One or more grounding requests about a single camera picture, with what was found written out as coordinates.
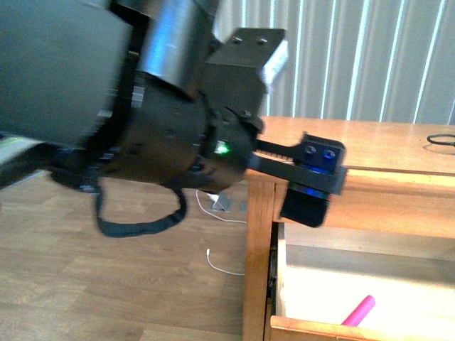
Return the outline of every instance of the wooden floor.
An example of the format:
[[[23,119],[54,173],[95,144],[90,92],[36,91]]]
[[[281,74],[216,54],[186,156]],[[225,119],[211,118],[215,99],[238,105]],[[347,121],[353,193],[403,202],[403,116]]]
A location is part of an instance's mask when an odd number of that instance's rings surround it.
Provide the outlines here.
[[[153,220],[176,209],[156,185],[106,180],[104,216]],[[239,213],[246,185],[226,192]],[[0,193],[0,340],[240,340],[246,225],[201,212],[154,236],[97,232],[92,198],[43,173]],[[201,195],[208,206],[206,195]]]

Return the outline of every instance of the black cylindrical joint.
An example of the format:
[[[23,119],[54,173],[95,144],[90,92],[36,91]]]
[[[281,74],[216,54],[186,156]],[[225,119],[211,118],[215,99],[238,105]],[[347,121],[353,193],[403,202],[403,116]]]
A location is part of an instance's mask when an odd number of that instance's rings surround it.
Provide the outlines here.
[[[218,0],[165,0],[156,25],[147,32],[139,71],[195,98],[210,50]]]

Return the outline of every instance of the green led light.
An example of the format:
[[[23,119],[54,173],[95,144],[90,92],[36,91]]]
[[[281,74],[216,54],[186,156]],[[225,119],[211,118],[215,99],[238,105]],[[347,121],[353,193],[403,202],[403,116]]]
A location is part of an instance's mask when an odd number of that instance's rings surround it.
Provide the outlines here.
[[[224,141],[218,141],[215,154],[224,155],[230,152],[228,145]]]
[[[219,154],[226,154],[227,152],[229,152],[229,148],[227,146],[219,146],[217,152]]]

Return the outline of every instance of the table leg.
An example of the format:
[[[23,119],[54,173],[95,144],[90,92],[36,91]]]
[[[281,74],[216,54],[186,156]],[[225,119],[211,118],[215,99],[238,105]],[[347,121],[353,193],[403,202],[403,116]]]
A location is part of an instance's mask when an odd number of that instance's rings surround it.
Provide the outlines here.
[[[263,341],[275,184],[251,180],[248,189],[243,341]]]

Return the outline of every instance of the white charging cable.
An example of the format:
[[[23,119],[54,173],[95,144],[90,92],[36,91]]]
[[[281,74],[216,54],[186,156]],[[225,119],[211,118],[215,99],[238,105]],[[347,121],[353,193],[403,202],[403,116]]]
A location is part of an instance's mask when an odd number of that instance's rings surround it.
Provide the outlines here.
[[[208,258],[208,256],[210,255],[210,249],[207,249],[207,262],[210,264],[210,266],[212,266],[215,270],[217,271],[220,271],[220,272],[223,272],[225,274],[228,274],[228,275],[234,275],[234,276],[244,276],[245,274],[238,274],[237,272],[230,272],[230,271],[226,271],[226,270],[223,270],[223,269],[220,269],[220,268],[217,268],[216,266],[214,266],[212,264],[212,262],[210,261],[210,258]]]
[[[219,198],[219,195],[215,195],[215,194],[208,194],[206,193],[210,199],[212,199],[214,202],[216,202],[216,200],[218,200]],[[224,222],[240,222],[242,224],[246,224],[247,222],[244,222],[242,220],[228,220],[228,219],[223,219],[222,217],[218,217],[217,215],[214,215],[213,213],[210,213],[209,211],[207,211],[204,207],[202,207],[201,203],[200,203],[200,200],[199,200],[199,190],[196,190],[196,200],[198,201],[198,204],[199,204],[199,207],[201,208],[202,211],[204,211],[205,213],[207,213],[208,215],[211,215],[212,217],[215,217],[216,219],[219,219],[219,220],[222,220]]]

